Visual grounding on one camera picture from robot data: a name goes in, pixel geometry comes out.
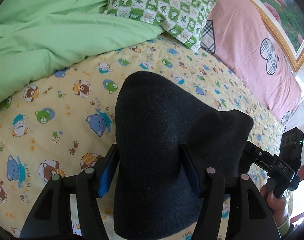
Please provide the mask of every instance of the framed picture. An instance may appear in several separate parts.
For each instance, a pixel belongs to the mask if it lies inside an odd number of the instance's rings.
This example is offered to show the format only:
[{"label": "framed picture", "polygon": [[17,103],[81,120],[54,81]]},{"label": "framed picture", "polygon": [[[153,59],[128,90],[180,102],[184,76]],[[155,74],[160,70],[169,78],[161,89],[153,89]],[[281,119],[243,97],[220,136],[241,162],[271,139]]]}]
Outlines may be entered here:
[{"label": "framed picture", "polygon": [[293,71],[304,62],[304,14],[294,0],[250,0],[282,47]]}]

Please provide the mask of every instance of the finger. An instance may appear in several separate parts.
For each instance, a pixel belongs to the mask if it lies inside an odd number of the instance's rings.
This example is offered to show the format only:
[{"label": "finger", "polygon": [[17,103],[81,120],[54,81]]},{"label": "finger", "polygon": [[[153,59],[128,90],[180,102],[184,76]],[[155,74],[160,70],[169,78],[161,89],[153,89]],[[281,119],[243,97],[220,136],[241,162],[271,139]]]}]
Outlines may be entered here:
[{"label": "finger", "polygon": [[267,184],[264,184],[264,185],[260,188],[260,194],[261,194],[262,197],[264,197],[266,193],[267,193]]},{"label": "finger", "polygon": [[268,206],[275,211],[283,211],[287,201],[285,198],[279,199],[274,196],[273,192],[268,195]]}]

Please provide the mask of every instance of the pillow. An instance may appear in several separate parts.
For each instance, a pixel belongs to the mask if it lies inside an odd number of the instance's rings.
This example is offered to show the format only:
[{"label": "pillow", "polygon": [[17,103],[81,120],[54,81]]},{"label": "pillow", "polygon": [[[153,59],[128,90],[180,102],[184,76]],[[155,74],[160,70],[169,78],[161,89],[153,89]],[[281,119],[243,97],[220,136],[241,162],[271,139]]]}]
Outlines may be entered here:
[{"label": "pillow", "polygon": [[204,28],[203,48],[284,122],[285,113],[297,109],[301,90],[281,47],[269,38],[258,10],[250,0],[218,0],[208,20],[212,22]]},{"label": "pillow", "polygon": [[216,0],[109,0],[104,14],[160,25],[193,51]]}]

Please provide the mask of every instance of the green comforter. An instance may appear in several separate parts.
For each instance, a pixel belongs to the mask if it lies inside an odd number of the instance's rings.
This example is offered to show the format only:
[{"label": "green comforter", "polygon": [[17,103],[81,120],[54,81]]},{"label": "green comforter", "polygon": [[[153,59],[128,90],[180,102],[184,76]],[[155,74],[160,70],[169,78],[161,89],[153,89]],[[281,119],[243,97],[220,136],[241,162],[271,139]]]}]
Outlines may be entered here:
[{"label": "green comforter", "polygon": [[0,6],[0,102],[85,56],[155,38],[151,24],[103,15],[108,0],[5,0]]}]

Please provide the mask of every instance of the flowers in painting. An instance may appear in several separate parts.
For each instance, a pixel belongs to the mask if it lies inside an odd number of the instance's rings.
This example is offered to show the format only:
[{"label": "flowers in painting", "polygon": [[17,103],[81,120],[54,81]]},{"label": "flowers in painting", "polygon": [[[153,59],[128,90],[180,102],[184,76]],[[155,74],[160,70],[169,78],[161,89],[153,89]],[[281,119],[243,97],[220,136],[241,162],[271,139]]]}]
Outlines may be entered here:
[{"label": "flowers in painting", "polygon": [[300,45],[303,43],[303,38],[300,34],[298,34],[298,42]]},{"label": "flowers in painting", "polygon": [[272,13],[273,17],[278,21],[278,23],[281,24],[281,19],[277,10],[267,2],[264,2],[263,5],[270,11],[270,13]]}]

